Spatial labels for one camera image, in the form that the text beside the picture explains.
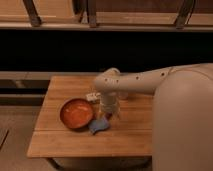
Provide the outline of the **beige cylindrical gripper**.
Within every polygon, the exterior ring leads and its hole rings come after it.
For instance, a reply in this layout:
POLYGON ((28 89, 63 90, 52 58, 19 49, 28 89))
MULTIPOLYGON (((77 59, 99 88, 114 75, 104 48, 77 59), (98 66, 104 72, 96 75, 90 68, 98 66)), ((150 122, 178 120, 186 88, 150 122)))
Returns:
POLYGON ((119 101, 117 94, 101 93, 100 110, 105 114, 117 115, 119 113, 119 101))

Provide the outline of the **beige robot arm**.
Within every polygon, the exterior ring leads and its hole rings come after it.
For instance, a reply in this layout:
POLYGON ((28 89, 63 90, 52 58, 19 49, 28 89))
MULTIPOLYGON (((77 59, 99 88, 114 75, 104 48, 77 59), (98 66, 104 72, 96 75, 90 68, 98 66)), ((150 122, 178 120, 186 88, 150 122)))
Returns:
POLYGON ((213 113, 213 63, 170 66, 127 75, 110 68, 94 79, 94 86, 100 92, 100 109, 106 113, 117 110, 118 93, 153 95, 155 118, 213 113))

